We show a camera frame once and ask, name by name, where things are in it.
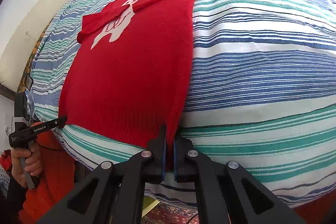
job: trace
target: black sleeve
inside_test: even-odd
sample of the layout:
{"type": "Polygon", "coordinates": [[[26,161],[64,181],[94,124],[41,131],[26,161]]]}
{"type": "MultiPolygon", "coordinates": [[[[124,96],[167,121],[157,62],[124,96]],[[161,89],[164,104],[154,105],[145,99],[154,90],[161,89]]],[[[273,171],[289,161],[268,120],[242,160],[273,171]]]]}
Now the black sleeve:
{"type": "Polygon", "coordinates": [[[11,209],[11,213],[18,215],[26,200],[27,189],[23,188],[12,176],[10,176],[6,203],[11,209]]]}

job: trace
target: red sweater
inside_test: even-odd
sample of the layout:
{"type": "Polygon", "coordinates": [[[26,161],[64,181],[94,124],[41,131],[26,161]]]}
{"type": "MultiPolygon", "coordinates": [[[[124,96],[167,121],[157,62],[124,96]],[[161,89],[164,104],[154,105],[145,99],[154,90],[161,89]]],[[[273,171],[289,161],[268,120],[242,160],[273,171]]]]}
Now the red sweater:
{"type": "Polygon", "coordinates": [[[193,57],[194,0],[115,0],[83,16],[80,47],[59,116],[117,141],[146,147],[167,125],[171,145],[193,57]]]}

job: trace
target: triangular cutout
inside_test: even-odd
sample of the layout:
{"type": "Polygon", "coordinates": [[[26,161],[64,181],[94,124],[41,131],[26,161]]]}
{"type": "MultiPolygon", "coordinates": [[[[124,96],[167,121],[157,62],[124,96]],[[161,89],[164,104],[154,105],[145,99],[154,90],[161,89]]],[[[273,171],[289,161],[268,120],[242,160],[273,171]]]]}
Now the triangular cutout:
{"type": "Polygon", "coordinates": [[[92,196],[98,185],[99,179],[93,179],[85,188],[83,188],[78,195],[73,197],[69,203],[68,208],[84,215],[91,203],[92,196]]]}
{"type": "Polygon", "coordinates": [[[241,183],[257,215],[273,208],[273,202],[260,192],[249,180],[242,179],[241,183]]]}

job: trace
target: device handle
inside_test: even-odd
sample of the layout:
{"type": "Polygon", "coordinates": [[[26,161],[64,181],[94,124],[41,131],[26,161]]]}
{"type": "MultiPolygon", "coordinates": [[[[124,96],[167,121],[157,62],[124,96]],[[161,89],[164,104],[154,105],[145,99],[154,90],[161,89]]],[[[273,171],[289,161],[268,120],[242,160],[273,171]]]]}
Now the device handle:
{"type": "MultiPolygon", "coordinates": [[[[26,149],[30,150],[31,145],[33,144],[34,141],[30,141],[27,145],[27,147],[23,147],[26,149]]],[[[23,173],[26,177],[27,183],[28,183],[28,188],[29,189],[34,189],[40,184],[40,178],[39,176],[31,176],[26,170],[25,167],[27,166],[26,164],[26,158],[21,157],[20,158],[20,165],[22,167],[23,173]]]]}

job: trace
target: human hand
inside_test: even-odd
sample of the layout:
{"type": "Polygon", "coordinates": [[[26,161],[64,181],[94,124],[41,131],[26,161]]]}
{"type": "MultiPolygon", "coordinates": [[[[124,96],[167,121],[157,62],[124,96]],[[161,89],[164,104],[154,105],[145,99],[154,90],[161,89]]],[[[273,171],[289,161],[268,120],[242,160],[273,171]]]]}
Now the human hand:
{"type": "Polygon", "coordinates": [[[20,158],[26,158],[25,170],[31,176],[38,176],[42,172],[42,164],[40,161],[40,147],[38,142],[34,141],[30,150],[24,148],[15,148],[11,151],[12,158],[12,176],[24,188],[28,187],[28,183],[23,173],[20,158]]]}

